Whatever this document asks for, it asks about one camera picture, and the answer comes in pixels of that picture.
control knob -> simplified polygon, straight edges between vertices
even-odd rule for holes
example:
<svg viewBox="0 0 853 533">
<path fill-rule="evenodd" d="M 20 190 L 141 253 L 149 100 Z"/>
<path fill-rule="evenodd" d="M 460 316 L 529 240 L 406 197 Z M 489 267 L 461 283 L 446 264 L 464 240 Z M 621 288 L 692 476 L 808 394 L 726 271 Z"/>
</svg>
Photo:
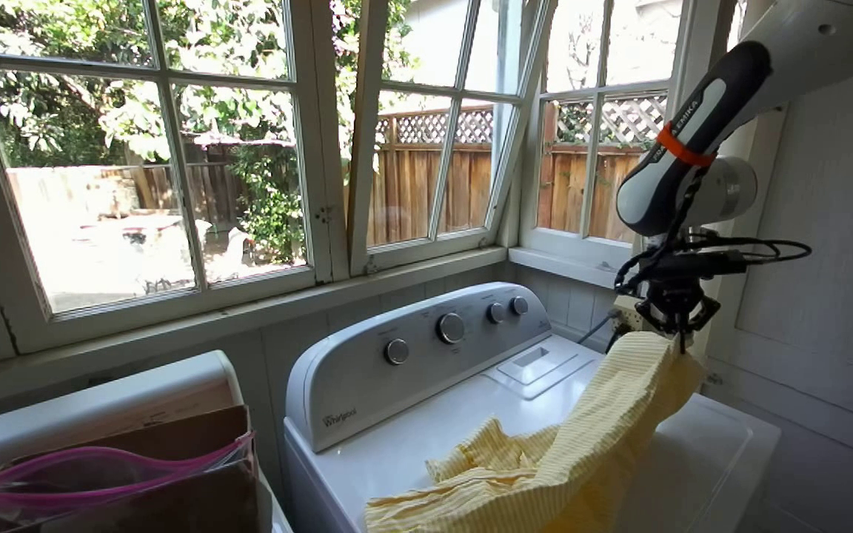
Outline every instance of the control knob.
<svg viewBox="0 0 853 533">
<path fill-rule="evenodd" d="M 387 359 L 387 363 L 394 363 L 394 367 L 406 363 L 406 359 L 409 359 L 409 341 L 406 341 L 406 336 L 390 336 L 390 341 L 386 342 L 386 359 Z"/>
<path fill-rule="evenodd" d="M 507 322 L 507 316 L 510 316 L 510 308 L 507 308 L 503 301 L 492 301 L 492 305 L 485 308 L 485 320 L 489 320 L 492 326 Z"/>
<path fill-rule="evenodd" d="M 528 298 L 513 295 L 513 298 L 510 298 L 510 310 L 513 310 L 516 316 L 528 313 Z"/>
<path fill-rule="evenodd" d="M 445 313 L 445 316 L 434 320 L 434 335 L 445 342 L 461 342 L 464 320 L 460 313 Z"/>
</svg>

yellow fabric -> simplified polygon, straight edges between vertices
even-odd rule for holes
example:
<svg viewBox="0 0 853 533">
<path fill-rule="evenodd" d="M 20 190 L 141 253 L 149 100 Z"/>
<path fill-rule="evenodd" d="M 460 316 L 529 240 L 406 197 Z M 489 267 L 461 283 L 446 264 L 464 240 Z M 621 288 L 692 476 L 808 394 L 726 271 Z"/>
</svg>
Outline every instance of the yellow fabric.
<svg viewBox="0 0 853 533">
<path fill-rule="evenodd" d="M 489 421 L 429 465 L 434 486 L 368 502 L 368 529 L 614 529 L 655 427 L 700 387 L 700 363 L 652 332 L 614 342 L 563 427 L 525 437 Z"/>
<path fill-rule="evenodd" d="M 633 295 L 617 295 L 614 310 L 631 332 L 646 332 L 646 320 L 637 313 L 640 298 Z"/>
</svg>

window frame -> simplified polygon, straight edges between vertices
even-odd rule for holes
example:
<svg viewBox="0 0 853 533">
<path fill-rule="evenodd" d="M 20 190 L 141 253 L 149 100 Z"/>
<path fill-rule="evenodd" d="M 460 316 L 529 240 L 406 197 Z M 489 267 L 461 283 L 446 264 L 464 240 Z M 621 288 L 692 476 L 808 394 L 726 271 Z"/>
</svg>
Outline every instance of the window frame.
<svg viewBox="0 0 853 533">
<path fill-rule="evenodd" d="M 679 24 L 679 42 L 676 42 L 676 60 L 671 60 L 671 77 L 668 80 L 649 80 L 649 82 L 608 82 L 608 55 L 611 55 L 611 18 L 614 3 L 603 0 L 603 18 L 602 18 L 602 55 L 597 55 L 597 80 L 588 88 L 575 91 L 535 91 L 535 110 L 534 110 L 534 128 L 528 132 L 525 144 L 525 185 L 520 185 L 520 243 L 510 252 L 516 264 L 535 267 L 545 271 L 557 271 L 565 277 L 578 277 L 597 288 L 614 288 L 614 277 L 618 267 L 633 253 L 633 248 L 642 246 L 640 237 L 631 243 L 608 240 L 608 237 L 588 237 L 585 222 L 591 212 L 591 190 L 594 190 L 594 172 L 588 166 L 585 174 L 585 196 L 581 206 L 581 234 L 540 228 L 540 144 L 543 144 L 543 105 L 548 100 L 591 100 L 594 104 L 594 123 L 591 138 L 602 128 L 602 98 L 608 94 L 628 94 L 637 88 L 658 88 L 665 86 L 665 116 L 671 116 L 680 94 L 686 94 L 697 80 L 711 68 L 711 61 L 720 55 L 720 39 L 726 39 L 729 14 L 735 0 L 680 0 L 680 24 Z"/>
<path fill-rule="evenodd" d="M 476 91 L 464 88 L 467 82 L 467 61 L 474 49 L 474 31 L 482 0 L 464 0 L 464 24 L 461 24 L 461 43 L 457 60 L 457 77 L 452 86 L 431 86 L 431 82 L 399 82 L 381 77 L 381 49 L 386 49 L 386 28 L 387 28 L 387 3 L 363 0 L 362 3 L 362 68 L 354 82 L 354 141 L 351 141 L 351 172 L 349 172 L 349 271 L 368 276 L 387 267 L 417 264 L 426 258 L 445 258 L 479 246 L 492 246 L 498 240 L 498 225 L 507 215 L 507 196 L 513 190 L 513 179 L 517 174 L 517 144 L 528 128 L 529 113 L 529 94 L 535 86 L 535 70 L 543 70 L 543 48 L 548 42 L 548 25 L 557 0 L 543 3 L 501 3 L 510 6 L 501 14 L 501 25 L 517 25 L 517 36 L 501 31 L 498 48 L 501 54 L 501 88 L 498 91 Z M 426 237 L 409 240 L 409 243 L 387 243 L 387 246 L 371 246 L 368 243 L 368 225 L 371 225 L 371 185 L 372 185 L 372 169 L 362 166 L 362 159 L 372 159 L 377 154 L 377 120 L 380 120 L 380 94 L 381 91 L 411 91 L 411 94 L 442 94 L 451 98 L 451 119 L 445 128 L 445 144 L 442 144 L 442 162 L 434 177 L 434 191 L 429 203 L 426 218 Z M 457 120 L 464 98 L 476 100 L 495 100 L 501 116 L 495 123 L 492 138 L 492 190 L 485 197 L 485 215 L 479 228 L 464 231 L 442 231 L 442 211 L 445 211 L 445 190 L 451 179 L 451 150 L 457 141 Z"/>
<path fill-rule="evenodd" d="M 100 74 L 100 77 L 126 77 L 126 80 L 153 80 L 160 91 L 160 113 L 172 147 L 174 190 L 186 196 L 184 179 L 184 147 L 172 135 L 177 123 L 177 110 L 169 100 L 172 82 L 217 82 L 240 88 L 270 88 L 286 91 L 294 100 L 294 129 L 295 129 L 295 159 L 306 197 L 306 253 L 307 264 L 282 276 L 264 276 L 248 282 L 227 282 L 208 288 L 200 283 L 200 253 L 197 234 L 186 231 L 192 259 L 196 259 L 196 288 L 144 295 L 119 305 L 98 305 L 69 313 L 51 313 L 45 291 L 35 282 L 35 259 L 27 248 L 18 206 L 5 184 L 5 169 L 0 159 L 0 320 L 12 332 L 12 351 L 42 351 L 80 341 L 125 335 L 134 328 L 149 328 L 172 320 L 184 320 L 205 310 L 220 310 L 255 298 L 270 298 L 310 283 L 346 277 L 346 246 L 344 246 L 344 190 L 341 190 L 341 157 L 338 157 L 338 110 L 334 110 L 334 49 L 331 49 L 331 12 L 325 0 L 282 0 L 283 31 L 286 31 L 286 80 L 260 80 L 260 77 L 224 77 L 224 74 L 196 74 L 172 70 L 165 61 L 153 64 L 110 64 L 110 61 L 76 61 L 76 60 L 39 60 L 39 55 L 0 55 L 0 68 L 8 70 L 60 70 L 60 74 Z M 144 3 L 150 54 L 163 55 L 160 42 L 160 14 L 153 3 Z"/>
</svg>

tree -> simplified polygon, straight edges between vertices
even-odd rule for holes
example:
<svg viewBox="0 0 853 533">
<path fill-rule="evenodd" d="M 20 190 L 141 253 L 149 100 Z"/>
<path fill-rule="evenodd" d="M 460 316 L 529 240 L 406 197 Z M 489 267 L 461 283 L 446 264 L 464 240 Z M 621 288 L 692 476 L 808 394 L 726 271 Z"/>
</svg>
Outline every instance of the tree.
<svg viewBox="0 0 853 533">
<path fill-rule="evenodd" d="M 283 12 L 279 0 L 156 0 L 163 54 L 172 68 L 283 77 Z M 406 31 L 409 0 L 390 0 L 390 60 Z M 341 123 L 357 68 L 357 0 L 331 0 Z M 0 54 L 94 61 L 150 61 L 144 0 L 8 0 L 0 3 Z M 301 196 L 294 157 L 286 91 L 230 86 L 174 88 L 180 135 L 245 141 L 235 150 L 243 215 L 220 211 L 214 225 L 245 225 L 279 259 L 301 248 Z M 0 147 L 12 166 L 163 162 L 169 141 L 160 91 L 141 80 L 0 70 Z"/>
</svg>

glass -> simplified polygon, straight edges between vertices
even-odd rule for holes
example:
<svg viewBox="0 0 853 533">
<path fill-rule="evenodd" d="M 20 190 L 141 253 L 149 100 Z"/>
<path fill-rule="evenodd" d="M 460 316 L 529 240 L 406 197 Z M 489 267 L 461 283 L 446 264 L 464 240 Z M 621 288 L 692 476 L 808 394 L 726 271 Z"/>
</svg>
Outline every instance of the glass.
<svg viewBox="0 0 853 533">
<path fill-rule="evenodd" d="M 611 18 L 608 86 L 668 80 L 680 3 L 617 0 Z"/>
<path fill-rule="evenodd" d="M 169 68 L 283 77 L 286 42 L 279 0 L 156 0 Z"/>
<path fill-rule="evenodd" d="M 451 98 L 381 91 L 368 243 L 423 240 L 442 162 Z"/>
<path fill-rule="evenodd" d="M 451 154 L 451 177 L 445 197 L 445 231 L 479 228 L 492 185 L 492 138 L 498 105 L 492 100 L 467 100 L 460 110 L 457 141 Z"/>
<path fill-rule="evenodd" d="M 0 70 L 0 154 L 51 310 L 192 288 L 153 82 Z"/>
<path fill-rule="evenodd" d="M 141 0 L 0 3 L 0 54 L 149 61 Z"/>
<path fill-rule="evenodd" d="M 230 86 L 174 94 L 208 283 L 306 267 L 289 94 Z"/>
<path fill-rule="evenodd" d="M 402 25 L 386 36 L 386 80 L 452 86 L 467 0 L 409 3 Z"/>
<path fill-rule="evenodd" d="M 329 0 L 331 9 L 331 49 L 334 49 L 334 104 L 338 104 L 338 141 L 341 141 L 341 177 L 349 179 L 349 150 L 354 128 L 354 82 L 357 82 L 357 31 L 362 3 Z"/>
<path fill-rule="evenodd" d="M 540 228 L 581 234 L 581 206 L 588 197 L 588 237 L 631 240 L 617 215 L 617 190 L 652 147 L 664 123 L 665 88 L 608 94 L 594 150 L 588 150 L 591 100 L 543 105 Z M 591 196 L 585 191 L 588 157 L 597 157 Z"/>
<path fill-rule="evenodd" d="M 498 64 L 501 64 L 501 18 L 507 14 L 513 0 L 501 3 L 479 3 L 479 18 L 476 18 L 476 31 L 474 31 L 474 49 L 467 55 L 467 74 L 464 74 L 464 88 L 476 91 L 495 91 L 501 88 L 498 82 Z"/>
<path fill-rule="evenodd" d="M 602 0 L 559 0 L 545 61 L 545 88 L 572 91 L 597 86 L 597 54 L 602 54 Z"/>
</svg>

